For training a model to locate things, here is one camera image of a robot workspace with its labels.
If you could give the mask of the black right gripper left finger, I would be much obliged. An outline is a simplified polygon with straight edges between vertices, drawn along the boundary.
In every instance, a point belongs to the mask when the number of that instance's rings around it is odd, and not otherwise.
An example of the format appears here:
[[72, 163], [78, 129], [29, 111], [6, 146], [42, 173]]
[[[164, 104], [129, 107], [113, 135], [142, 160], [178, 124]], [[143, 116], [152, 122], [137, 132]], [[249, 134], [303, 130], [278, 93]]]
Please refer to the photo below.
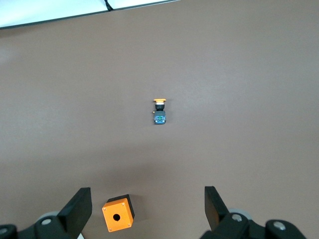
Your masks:
[[0, 225], [0, 239], [77, 239], [91, 215], [91, 188], [80, 188], [56, 216], [45, 216], [22, 231]]

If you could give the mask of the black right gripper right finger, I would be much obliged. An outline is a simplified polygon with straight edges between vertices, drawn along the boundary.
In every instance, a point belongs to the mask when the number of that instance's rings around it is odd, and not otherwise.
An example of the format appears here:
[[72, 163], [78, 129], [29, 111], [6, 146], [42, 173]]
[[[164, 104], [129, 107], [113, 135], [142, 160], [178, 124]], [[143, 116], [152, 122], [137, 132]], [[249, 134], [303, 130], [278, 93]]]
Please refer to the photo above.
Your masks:
[[204, 207], [210, 230], [199, 239], [307, 239], [288, 221], [268, 220], [261, 226], [243, 213], [230, 212], [214, 186], [204, 188]]

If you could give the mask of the orange mushroom push button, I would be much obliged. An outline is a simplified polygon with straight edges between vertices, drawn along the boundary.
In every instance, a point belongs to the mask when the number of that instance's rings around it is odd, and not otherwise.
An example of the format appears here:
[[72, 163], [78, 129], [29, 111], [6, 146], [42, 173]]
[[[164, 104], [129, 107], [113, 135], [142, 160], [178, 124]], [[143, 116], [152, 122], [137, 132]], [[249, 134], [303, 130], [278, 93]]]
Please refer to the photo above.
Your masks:
[[153, 111], [154, 124], [165, 124], [166, 123], [166, 112], [165, 109], [166, 99], [154, 99], [155, 109]]

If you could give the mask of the brown table mat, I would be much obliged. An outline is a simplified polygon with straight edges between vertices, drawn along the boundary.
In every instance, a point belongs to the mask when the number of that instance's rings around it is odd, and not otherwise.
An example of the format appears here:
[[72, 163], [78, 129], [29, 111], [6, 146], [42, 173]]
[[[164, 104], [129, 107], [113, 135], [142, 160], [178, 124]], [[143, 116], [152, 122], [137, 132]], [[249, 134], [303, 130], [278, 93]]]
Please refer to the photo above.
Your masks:
[[[86, 239], [199, 239], [205, 186], [319, 239], [319, 0], [180, 0], [0, 30], [0, 224], [27, 228], [90, 187]], [[125, 194], [133, 225], [110, 233], [102, 207]]]

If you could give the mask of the orange button enclosure box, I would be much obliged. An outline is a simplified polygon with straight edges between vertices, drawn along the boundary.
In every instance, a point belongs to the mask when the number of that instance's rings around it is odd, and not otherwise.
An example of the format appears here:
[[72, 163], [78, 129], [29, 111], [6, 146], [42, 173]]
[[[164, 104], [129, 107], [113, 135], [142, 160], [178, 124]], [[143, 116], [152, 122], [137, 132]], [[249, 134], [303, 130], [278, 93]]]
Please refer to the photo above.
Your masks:
[[128, 229], [133, 225], [135, 212], [129, 194], [108, 199], [102, 212], [110, 233]]

